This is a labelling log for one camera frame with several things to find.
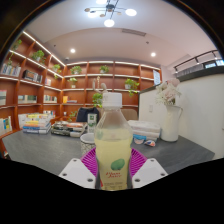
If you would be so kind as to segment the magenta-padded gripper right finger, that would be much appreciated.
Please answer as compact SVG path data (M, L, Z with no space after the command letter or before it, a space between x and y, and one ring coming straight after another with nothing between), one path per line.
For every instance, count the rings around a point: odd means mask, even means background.
M129 162L129 175L131 186L133 188L141 188L167 176L168 173L155 158L147 159L138 150L132 149Z

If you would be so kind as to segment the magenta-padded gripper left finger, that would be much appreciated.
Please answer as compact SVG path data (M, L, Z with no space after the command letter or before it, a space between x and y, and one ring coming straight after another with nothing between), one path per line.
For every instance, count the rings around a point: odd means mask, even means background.
M98 175L95 148L89 150L80 159L72 158L59 176L84 188L94 189Z

